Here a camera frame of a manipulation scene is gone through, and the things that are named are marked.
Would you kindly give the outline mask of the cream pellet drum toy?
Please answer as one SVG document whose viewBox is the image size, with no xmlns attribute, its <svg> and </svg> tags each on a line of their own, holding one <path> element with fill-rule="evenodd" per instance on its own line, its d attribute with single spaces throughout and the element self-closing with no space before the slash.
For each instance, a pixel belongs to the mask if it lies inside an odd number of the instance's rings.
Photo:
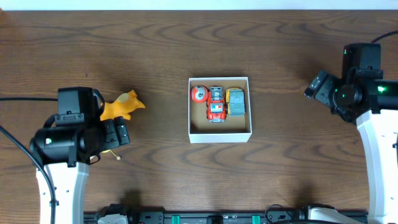
<svg viewBox="0 0 398 224">
<path fill-rule="evenodd" d="M 106 154 L 106 153 L 112 154 L 118 161 L 120 161 L 122 159 L 122 157 L 117 155 L 112 149 L 102 151 L 102 153 L 103 154 Z"/>
</svg>

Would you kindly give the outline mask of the orange rubber animal toy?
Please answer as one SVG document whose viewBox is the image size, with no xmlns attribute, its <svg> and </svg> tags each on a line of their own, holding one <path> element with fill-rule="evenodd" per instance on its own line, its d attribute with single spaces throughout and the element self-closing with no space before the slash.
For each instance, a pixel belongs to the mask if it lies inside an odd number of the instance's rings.
<svg viewBox="0 0 398 224">
<path fill-rule="evenodd" d="M 120 116 L 126 120 L 130 120 L 130 113 L 136 109 L 146 107 L 144 103 L 138 100 L 134 90 L 123 93 L 112 103 L 103 103 L 102 106 L 104 106 L 104 111 L 100 116 L 101 121 L 114 119 Z"/>
</svg>

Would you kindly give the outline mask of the yellow grey toy truck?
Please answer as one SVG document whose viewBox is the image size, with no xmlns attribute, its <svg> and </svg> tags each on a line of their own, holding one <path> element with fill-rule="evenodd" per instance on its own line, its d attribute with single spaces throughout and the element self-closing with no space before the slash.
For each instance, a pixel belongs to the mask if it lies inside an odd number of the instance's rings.
<svg viewBox="0 0 398 224">
<path fill-rule="evenodd" d="M 244 92 L 241 88 L 228 88 L 226 90 L 226 110 L 230 116 L 245 115 Z"/>
</svg>

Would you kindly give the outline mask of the red ball toy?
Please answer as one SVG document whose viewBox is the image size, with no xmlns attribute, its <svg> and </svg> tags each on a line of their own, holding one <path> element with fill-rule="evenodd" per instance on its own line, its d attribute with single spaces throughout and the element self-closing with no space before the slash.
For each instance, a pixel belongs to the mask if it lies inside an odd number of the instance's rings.
<svg viewBox="0 0 398 224">
<path fill-rule="evenodd" d="M 208 98 L 208 89 L 203 85 L 196 85 L 190 91 L 190 97 L 195 103 L 204 103 Z"/>
</svg>

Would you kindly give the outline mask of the red toy fire truck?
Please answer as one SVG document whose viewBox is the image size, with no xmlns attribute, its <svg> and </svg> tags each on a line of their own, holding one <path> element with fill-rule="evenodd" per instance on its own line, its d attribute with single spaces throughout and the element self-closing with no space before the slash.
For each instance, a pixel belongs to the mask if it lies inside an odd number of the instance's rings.
<svg viewBox="0 0 398 224">
<path fill-rule="evenodd" d="M 208 91 L 206 106 L 206 118 L 210 123 L 225 122 L 226 108 L 223 88 L 221 86 L 213 86 L 210 88 L 210 90 Z"/>
</svg>

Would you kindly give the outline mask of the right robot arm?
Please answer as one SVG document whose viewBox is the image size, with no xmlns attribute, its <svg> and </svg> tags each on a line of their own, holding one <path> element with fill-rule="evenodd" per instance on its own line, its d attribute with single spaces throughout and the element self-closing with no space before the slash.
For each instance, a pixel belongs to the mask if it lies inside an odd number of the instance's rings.
<svg viewBox="0 0 398 224">
<path fill-rule="evenodd" d="M 369 223 L 397 223 L 397 81 L 320 71 L 304 92 L 356 125 L 369 183 Z"/>
</svg>

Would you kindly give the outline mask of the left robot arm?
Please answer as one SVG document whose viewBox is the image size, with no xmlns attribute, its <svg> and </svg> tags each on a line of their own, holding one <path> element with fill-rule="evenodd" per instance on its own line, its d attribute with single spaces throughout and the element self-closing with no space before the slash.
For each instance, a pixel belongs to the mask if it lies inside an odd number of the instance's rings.
<svg viewBox="0 0 398 224">
<path fill-rule="evenodd" d="M 85 188 L 94 162 L 104 151 L 129 144 L 123 117 L 91 124 L 46 120 L 30 141 L 41 166 L 36 172 L 41 223 L 83 223 Z"/>
</svg>

